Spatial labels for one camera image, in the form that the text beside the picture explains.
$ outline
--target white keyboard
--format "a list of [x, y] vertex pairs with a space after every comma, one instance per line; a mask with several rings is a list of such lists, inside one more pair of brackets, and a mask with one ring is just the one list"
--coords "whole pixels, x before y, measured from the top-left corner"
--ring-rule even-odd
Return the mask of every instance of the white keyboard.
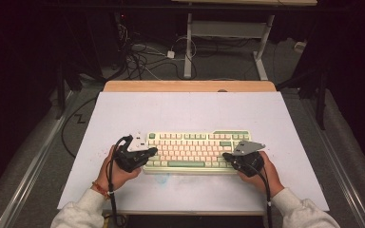
[[151, 132], [146, 143], [158, 152], [143, 170], [147, 174], [236, 174], [222, 154], [233, 153], [241, 141], [251, 141], [249, 131]]

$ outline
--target white table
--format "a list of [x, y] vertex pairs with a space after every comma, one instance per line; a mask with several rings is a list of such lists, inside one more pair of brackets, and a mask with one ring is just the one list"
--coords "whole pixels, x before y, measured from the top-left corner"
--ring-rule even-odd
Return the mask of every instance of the white table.
[[[248, 129], [282, 183], [319, 208], [329, 207], [279, 92], [102, 92], [58, 208], [77, 201], [97, 178], [111, 145], [149, 131]], [[265, 198], [237, 175], [147, 175], [116, 194], [119, 213], [263, 215]], [[110, 210], [108, 202], [105, 210]]]

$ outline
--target white sleeve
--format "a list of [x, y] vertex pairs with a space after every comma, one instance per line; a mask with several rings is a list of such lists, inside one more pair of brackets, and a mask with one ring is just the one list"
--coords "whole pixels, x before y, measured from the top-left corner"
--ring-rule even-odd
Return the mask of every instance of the white sleeve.
[[283, 215], [283, 227], [339, 227], [327, 213], [321, 211], [309, 199], [299, 199], [285, 188], [272, 198], [272, 203]]
[[103, 195], [87, 189], [78, 202], [69, 202], [62, 208], [52, 221], [51, 228], [102, 228], [104, 225], [102, 213], [105, 201]]

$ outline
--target hand-mounted device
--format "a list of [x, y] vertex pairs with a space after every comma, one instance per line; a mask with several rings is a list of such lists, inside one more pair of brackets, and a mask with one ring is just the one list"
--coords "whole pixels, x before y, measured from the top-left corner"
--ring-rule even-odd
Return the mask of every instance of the hand-mounted device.
[[133, 138], [131, 135], [122, 137], [114, 145], [114, 149], [115, 151], [112, 153], [107, 172], [108, 194], [111, 200], [114, 225], [116, 227], [124, 227], [124, 219], [122, 220], [121, 224], [118, 223], [119, 215], [117, 215], [117, 205], [114, 197], [114, 184], [112, 182], [113, 163], [117, 162], [121, 169], [131, 173], [134, 169], [145, 165], [149, 160], [149, 157], [154, 156], [158, 149], [155, 147], [149, 148], [145, 141], [141, 139], [141, 135], [139, 133], [135, 138]]
[[223, 153], [223, 157], [230, 162], [234, 169], [241, 171], [247, 177], [253, 177], [263, 167], [263, 158], [258, 150], [265, 148], [264, 144], [241, 141], [231, 153]]
[[135, 138], [129, 135], [123, 137], [122, 140], [125, 141], [125, 144], [116, 148], [113, 160], [128, 173], [145, 165], [149, 157], [154, 156], [158, 151], [155, 147], [149, 148], [139, 133]]
[[264, 144], [241, 141], [236, 146], [233, 154], [223, 153], [223, 157], [227, 162], [232, 164], [233, 168], [241, 171], [247, 177], [251, 178], [259, 175], [262, 179], [266, 189], [268, 227], [272, 228], [271, 191], [269, 189], [268, 177], [266, 176], [266, 172], [265, 177], [260, 173], [260, 170], [264, 166], [264, 161], [258, 150], [263, 148], [265, 148]]

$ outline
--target person's right hand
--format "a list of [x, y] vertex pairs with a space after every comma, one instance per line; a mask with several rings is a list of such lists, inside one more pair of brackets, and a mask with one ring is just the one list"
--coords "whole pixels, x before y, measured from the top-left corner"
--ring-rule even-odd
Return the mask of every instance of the person's right hand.
[[[263, 162], [264, 162], [264, 166], [263, 166], [264, 168], [261, 170], [260, 173], [265, 177], [265, 179], [266, 179], [266, 176], [268, 177], [271, 197], [274, 197], [278, 192], [283, 190], [284, 186], [281, 184], [281, 182], [279, 180], [277, 168], [274, 166], [273, 163], [271, 163], [271, 161], [269, 160], [266, 153], [264, 151], [260, 151], [259, 153], [262, 156]], [[238, 172], [238, 174], [243, 181], [254, 184], [256, 186], [256, 188], [260, 190], [260, 192], [262, 192], [264, 194], [266, 193], [265, 184], [263, 183], [260, 176], [256, 175], [251, 178], [248, 178], [245, 174], [243, 174], [240, 171]]]

